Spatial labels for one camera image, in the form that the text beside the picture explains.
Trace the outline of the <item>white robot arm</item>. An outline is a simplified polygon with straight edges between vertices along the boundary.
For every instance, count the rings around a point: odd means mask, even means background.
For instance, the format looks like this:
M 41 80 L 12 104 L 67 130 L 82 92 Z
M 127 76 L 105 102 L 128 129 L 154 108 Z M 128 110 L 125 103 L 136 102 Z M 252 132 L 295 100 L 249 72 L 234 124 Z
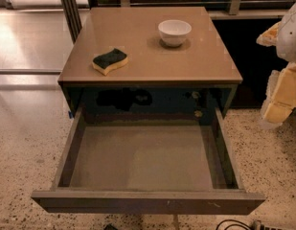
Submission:
M 277 56 L 288 62 L 268 78 L 260 123 L 264 129 L 279 127 L 296 108 L 296 2 L 282 20 L 259 35 L 261 46 L 275 46 Z

